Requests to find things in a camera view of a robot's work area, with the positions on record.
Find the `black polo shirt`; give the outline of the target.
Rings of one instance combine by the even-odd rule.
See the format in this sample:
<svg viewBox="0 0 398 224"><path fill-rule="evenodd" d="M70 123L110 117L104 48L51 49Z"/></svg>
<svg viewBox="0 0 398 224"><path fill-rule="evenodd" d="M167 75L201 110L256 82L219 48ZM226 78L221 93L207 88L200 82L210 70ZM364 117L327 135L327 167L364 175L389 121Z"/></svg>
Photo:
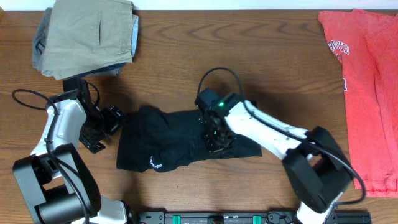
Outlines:
<svg viewBox="0 0 398 224"><path fill-rule="evenodd" d="M200 118L199 110L165 113L153 106L128 114L116 167L134 172L168 172L196 161L262 156L260 145L240 135L231 150L210 154L202 137Z"/></svg>

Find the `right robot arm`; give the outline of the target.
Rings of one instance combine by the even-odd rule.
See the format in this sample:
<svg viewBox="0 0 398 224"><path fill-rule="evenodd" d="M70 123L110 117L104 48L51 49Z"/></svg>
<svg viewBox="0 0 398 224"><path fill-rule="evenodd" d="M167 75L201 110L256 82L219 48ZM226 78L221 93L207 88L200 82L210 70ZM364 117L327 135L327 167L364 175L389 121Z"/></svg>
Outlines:
<svg viewBox="0 0 398 224"><path fill-rule="evenodd" d="M238 136L248 138L281 160L300 200L292 223L334 223L339 198L355 177L332 135L322 127L309 131L283 123L231 93L222 98L206 89L197 95L203 138L210 154L232 150Z"/></svg>

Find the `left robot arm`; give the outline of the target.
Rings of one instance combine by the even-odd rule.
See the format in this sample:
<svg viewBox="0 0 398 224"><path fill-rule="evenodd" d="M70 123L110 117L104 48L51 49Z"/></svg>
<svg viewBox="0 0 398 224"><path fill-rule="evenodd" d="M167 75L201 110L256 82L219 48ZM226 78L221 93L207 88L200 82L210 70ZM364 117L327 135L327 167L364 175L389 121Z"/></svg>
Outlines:
<svg viewBox="0 0 398 224"><path fill-rule="evenodd" d="M114 106L98 108L86 90L76 88L45 97L47 122L31 154L12 171L34 223L132 223L125 203L101 195L78 153L93 154L115 133L125 115Z"/></svg>

